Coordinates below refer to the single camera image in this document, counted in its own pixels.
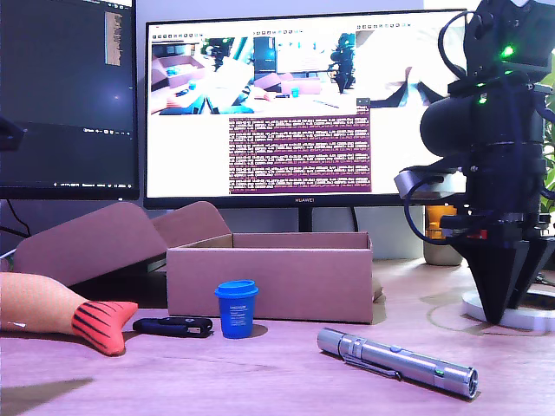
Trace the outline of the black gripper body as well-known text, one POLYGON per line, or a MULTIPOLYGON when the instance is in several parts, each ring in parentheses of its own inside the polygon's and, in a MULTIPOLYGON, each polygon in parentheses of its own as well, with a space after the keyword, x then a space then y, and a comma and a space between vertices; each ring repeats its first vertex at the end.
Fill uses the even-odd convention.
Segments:
POLYGON ((541 211, 544 170, 539 159, 529 166, 508 159, 464 165, 466 185, 455 202, 457 212, 440 219, 444 235, 490 244, 541 237, 551 224, 541 211))

